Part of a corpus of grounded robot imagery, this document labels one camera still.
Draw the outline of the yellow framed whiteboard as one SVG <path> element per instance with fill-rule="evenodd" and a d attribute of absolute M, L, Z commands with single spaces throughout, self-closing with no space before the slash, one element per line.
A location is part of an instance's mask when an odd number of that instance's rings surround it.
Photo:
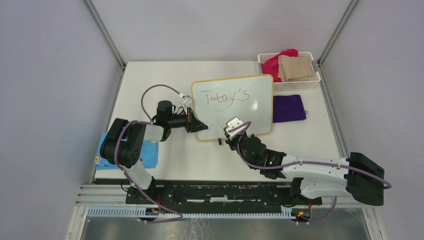
<path fill-rule="evenodd" d="M 191 95 L 196 118 L 208 126 L 197 133 L 200 141 L 223 139 L 218 122 L 226 125 L 235 117 L 251 122 L 248 134 L 272 131 L 274 80 L 269 74 L 195 81 Z"/>

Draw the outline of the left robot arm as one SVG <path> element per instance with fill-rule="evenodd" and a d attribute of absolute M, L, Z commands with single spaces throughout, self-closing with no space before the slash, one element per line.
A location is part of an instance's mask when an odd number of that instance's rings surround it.
<path fill-rule="evenodd" d="M 184 128 L 187 133 L 209 129 L 195 117 L 191 107 L 184 107 L 182 113 L 174 112 L 175 109 L 170 101 L 160 101 L 152 124 L 116 118 L 100 145 L 100 157 L 123 171 L 145 204 L 156 200 L 157 190 L 156 180 L 147 172 L 141 160 L 143 143 L 164 142 L 172 129 Z"/>

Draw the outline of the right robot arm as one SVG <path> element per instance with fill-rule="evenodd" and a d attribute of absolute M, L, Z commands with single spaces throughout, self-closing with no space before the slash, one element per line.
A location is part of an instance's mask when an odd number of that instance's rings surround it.
<path fill-rule="evenodd" d="M 272 180 L 291 181 L 289 199 L 302 204 L 322 197 L 353 198 L 369 206 L 384 205 L 384 191 L 390 184 L 385 170 L 359 152 L 349 157 L 305 158 L 268 149 L 256 136 L 243 130 L 225 130 L 226 144 L 236 151 L 251 169 Z"/>

